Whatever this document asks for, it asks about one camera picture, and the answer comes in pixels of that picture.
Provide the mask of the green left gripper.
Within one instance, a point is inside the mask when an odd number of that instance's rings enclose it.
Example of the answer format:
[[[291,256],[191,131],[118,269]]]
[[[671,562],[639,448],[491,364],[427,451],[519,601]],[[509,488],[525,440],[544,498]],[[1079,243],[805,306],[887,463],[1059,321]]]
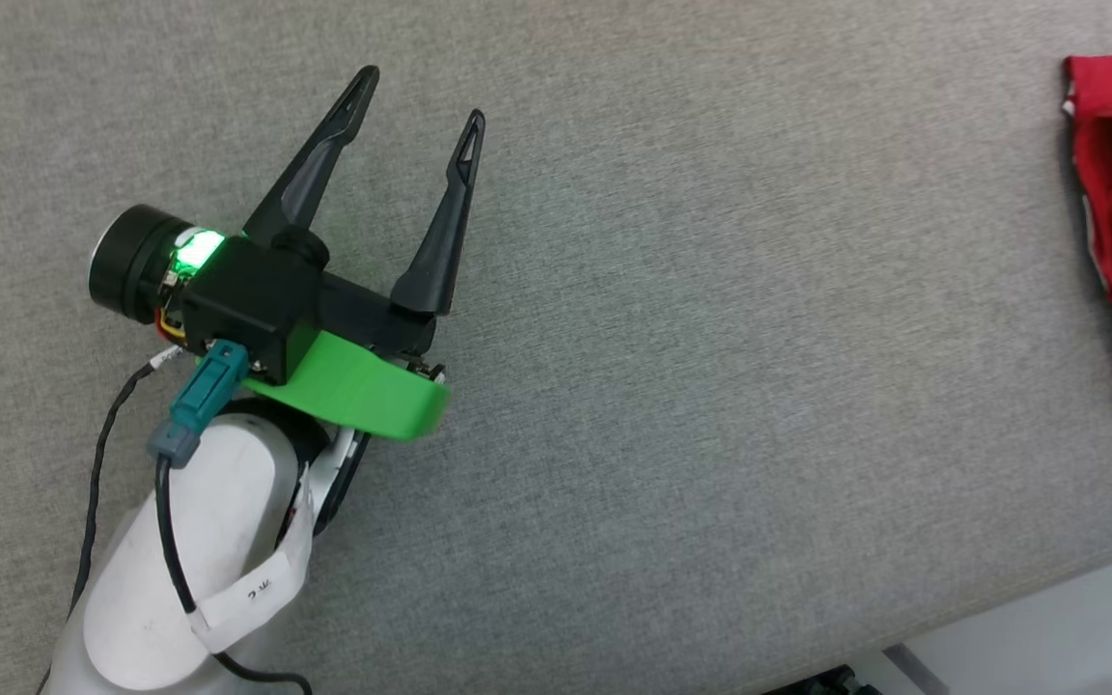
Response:
[[[270,244],[287,229],[312,228],[337,159],[359,132],[379,78],[377,66],[353,76],[248,216],[242,232],[250,240]],[[423,371],[435,321],[408,312],[450,312],[485,130],[486,116],[471,110],[447,163],[445,192],[428,232],[390,291],[390,302],[407,312],[324,271],[320,331],[290,381],[274,386],[248,370],[244,391],[378,438],[406,441],[435,430],[450,400],[449,387]],[[202,359],[205,354],[185,338],[181,291],[221,242],[244,235],[199,228],[138,203],[98,238],[88,269],[89,294],[101,307],[151,326],[166,342]]]

